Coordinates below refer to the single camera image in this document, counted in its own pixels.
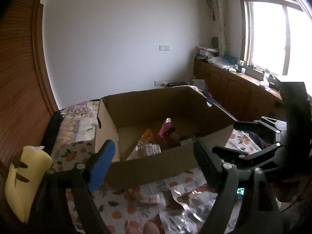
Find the clear biscuit pack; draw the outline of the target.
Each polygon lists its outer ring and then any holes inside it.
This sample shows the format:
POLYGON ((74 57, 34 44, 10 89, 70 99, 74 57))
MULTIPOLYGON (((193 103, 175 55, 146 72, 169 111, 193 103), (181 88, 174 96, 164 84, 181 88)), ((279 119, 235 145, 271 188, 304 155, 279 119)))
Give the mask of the clear biscuit pack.
POLYGON ((138 141, 134 150, 131 152, 131 154, 126 160, 129 161, 135 159, 142 159, 159 153, 161 153, 161 148, 159 145, 138 141))

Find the floral quilt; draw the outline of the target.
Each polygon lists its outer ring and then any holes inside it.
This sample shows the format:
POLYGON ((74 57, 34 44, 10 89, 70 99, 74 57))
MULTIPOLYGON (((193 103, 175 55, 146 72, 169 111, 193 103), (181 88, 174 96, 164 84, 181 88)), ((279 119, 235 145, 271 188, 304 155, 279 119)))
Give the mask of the floral quilt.
POLYGON ((93 140, 98 125, 98 107, 99 100, 94 100, 63 109, 61 111, 63 121, 53 149, 58 150, 61 146, 74 142, 93 140))

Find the yellow plush pillow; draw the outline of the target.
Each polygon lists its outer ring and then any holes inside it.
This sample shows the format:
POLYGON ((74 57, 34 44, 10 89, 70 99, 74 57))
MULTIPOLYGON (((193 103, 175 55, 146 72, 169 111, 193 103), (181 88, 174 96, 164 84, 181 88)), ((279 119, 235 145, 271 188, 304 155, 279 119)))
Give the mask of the yellow plush pillow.
POLYGON ((5 183, 8 205, 23 222, 28 223, 32 203, 41 180, 52 165, 52 158, 44 146, 25 146, 15 155, 5 183))

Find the white wall socket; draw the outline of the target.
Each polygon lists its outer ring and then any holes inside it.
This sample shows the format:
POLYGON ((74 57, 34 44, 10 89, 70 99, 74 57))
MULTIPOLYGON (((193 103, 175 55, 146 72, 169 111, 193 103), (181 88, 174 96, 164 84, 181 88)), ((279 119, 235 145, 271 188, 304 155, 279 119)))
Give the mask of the white wall socket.
POLYGON ((158 81, 154 82, 155 86, 165 86, 167 84, 168 84, 168 81, 166 81, 166 80, 158 80, 158 81))

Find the window with brown frame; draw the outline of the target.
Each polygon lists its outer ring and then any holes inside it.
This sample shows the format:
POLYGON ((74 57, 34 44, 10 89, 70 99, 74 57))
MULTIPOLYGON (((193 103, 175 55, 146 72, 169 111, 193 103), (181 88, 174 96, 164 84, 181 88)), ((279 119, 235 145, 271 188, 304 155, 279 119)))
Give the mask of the window with brown frame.
POLYGON ((311 77, 311 18, 297 0, 240 0, 247 65, 299 80, 311 77))

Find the wooden window cabinet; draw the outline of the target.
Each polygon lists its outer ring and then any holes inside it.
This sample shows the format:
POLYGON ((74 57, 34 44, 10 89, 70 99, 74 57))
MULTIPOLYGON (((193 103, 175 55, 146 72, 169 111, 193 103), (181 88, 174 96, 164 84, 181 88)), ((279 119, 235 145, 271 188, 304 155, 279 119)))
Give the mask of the wooden window cabinet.
POLYGON ((254 121, 262 116, 286 121, 279 92, 262 87, 260 81, 248 75, 195 59, 194 76, 204 79, 212 97, 239 121, 254 121))

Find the pink snack bag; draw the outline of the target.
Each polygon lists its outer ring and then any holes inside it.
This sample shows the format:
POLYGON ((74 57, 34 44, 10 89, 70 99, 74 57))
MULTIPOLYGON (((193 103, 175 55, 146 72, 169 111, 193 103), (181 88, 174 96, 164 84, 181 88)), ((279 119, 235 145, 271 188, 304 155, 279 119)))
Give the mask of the pink snack bag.
POLYGON ((169 131, 171 131, 172 129, 174 129, 174 125, 173 125, 173 123, 172 123, 172 120, 171 120, 171 118, 167 118, 167 119, 164 121, 163 125, 161 126, 161 128, 160 128, 160 130, 159 130, 159 132, 158 132, 158 135, 159 135, 161 138, 163 138, 164 135, 165 135, 166 133, 168 133, 169 131))

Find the orange print bed sheet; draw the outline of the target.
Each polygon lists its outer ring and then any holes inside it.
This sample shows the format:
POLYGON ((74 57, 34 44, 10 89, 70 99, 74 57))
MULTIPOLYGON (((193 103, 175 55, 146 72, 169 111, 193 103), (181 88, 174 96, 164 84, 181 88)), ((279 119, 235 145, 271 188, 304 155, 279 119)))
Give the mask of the orange print bed sheet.
MULTIPOLYGON (((225 146, 251 155, 261 150, 255 142, 251 132, 233 130, 225 146)), ((66 171, 76 163, 87 162, 92 146, 92 141, 63 144, 54 151, 52 167, 56 171, 66 171)), ((125 233, 128 226, 141 231, 148 221, 155 222, 161 233, 195 230, 195 224, 199 230, 216 197, 217 193, 208 188, 200 168, 128 190, 113 190, 104 182, 91 194, 111 233, 125 233)), ((86 233, 71 189, 67 189, 66 198, 74 230, 86 233)))

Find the clutter pile on cabinet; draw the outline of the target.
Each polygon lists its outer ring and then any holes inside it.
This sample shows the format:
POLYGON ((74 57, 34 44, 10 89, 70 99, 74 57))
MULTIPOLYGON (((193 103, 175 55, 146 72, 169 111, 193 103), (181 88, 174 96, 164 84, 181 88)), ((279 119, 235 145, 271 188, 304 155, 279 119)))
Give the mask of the clutter pile on cabinet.
POLYGON ((255 66, 248 65, 246 62, 228 54, 220 56, 218 37, 214 36, 212 38, 212 48, 204 47, 201 44, 197 45, 196 48, 197 60, 211 63, 212 65, 230 72, 248 75, 249 77, 260 81, 260 85, 264 88, 279 90, 279 82, 271 73, 265 70, 260 70, 255 66))

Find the small white snack bar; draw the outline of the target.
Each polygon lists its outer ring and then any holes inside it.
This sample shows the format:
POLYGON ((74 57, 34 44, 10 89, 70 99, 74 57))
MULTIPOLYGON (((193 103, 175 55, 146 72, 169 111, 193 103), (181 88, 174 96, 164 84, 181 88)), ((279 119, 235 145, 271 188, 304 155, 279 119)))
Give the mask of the small white snack bar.
POLYGON ((140 194, 139 202, 141 204, 159 205, 163 203, 163 197, 161 194, 140 194))

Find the floral curtain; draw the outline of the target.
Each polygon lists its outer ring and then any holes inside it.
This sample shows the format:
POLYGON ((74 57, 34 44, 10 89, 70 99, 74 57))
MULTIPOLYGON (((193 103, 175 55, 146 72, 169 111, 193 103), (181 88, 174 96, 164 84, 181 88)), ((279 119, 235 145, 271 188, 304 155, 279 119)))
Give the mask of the floral curtain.
POLYGON ((225 37, 225 0, 212 0, 213 11, 218 23, 218 46, 219 55, 223 56, 227 53, 226 37, 225 37))

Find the white wall switch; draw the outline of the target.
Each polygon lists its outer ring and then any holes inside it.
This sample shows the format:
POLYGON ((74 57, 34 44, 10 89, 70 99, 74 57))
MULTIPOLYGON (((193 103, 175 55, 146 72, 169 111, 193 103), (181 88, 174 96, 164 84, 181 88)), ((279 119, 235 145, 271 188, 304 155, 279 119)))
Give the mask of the white wall switch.
POLYGON ((169 45, 160 45, 159 51, 170 51, 170 46, 169 45))

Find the brown cardboard box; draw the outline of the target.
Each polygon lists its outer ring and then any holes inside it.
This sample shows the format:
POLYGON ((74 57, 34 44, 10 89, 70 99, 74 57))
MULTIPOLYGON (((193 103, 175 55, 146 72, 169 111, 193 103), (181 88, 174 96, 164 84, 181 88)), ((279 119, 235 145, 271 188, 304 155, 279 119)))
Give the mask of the brown cardboard box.
POLYGON ((129 189, 176 176, 197 167, 193 146, 164 146, 159 154, 130 160, 143 133, 159 132, 167 118, 176 133, 198 136, 208 149, 224 146, 233 130, 234 120, 194 87, 179 86, 133 91, 100 99, 95 150, 105 141, 114 142, 115 156, 105 176, 114 190, 129 189))

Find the white red strips snack bag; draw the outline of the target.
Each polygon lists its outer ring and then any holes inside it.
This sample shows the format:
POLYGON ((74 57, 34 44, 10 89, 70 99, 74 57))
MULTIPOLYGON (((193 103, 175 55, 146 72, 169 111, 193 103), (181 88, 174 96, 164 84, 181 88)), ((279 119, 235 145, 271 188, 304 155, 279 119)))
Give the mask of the white red strips snack bag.
POLYGON ((191 181, 170 188, 175 202, 180 204, 189 217, 204 223, 218 194, 205 183, 191 181))

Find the wooden wardrobe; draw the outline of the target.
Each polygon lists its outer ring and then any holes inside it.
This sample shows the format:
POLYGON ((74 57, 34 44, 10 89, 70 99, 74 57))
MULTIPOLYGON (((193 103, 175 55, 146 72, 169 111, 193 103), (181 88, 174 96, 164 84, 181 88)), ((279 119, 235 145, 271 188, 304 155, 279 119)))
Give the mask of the wooden wardrobe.
POLYGON ((39 146, 57 110, 45 67, 41 0, 14 0, 1 19, 1 172, 39 146))

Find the teal snack wrapper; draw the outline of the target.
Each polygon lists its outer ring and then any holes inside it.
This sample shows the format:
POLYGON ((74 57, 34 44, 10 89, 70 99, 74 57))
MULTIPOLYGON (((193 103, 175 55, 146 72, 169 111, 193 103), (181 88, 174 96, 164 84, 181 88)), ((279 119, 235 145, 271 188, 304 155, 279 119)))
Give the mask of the teal snack wrapper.
POLYGON ((238 196, 243 196, 243 195, 244 195, 244 190, 245 190, 245 188, 238 188, 238 189, 236 190, 236 194, 237 194, 238 196))

